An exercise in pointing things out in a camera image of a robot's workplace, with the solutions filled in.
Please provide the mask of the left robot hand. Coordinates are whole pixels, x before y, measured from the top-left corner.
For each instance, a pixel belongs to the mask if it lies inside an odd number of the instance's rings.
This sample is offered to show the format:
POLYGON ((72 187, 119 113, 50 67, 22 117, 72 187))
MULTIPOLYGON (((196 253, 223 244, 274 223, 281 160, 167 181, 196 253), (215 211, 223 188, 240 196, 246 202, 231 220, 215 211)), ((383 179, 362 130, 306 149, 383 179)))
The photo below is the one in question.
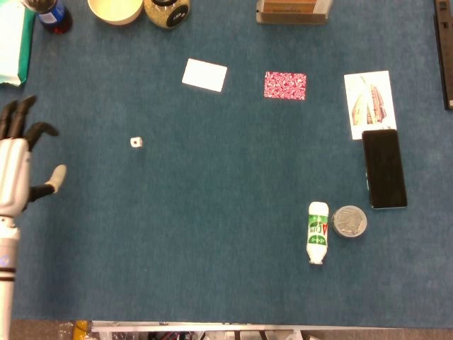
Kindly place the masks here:
POLYGON ((37 122, 24 130, 25 119, 36 96, 12 101, 1 111, 1 221, 18 217, 30 202, 57 193, 67 175, 67 166, 58 165, 50 179, 39 186, 30 185, 30 165, 34 146, 43 134, 56 137, 57 129, 37 122))

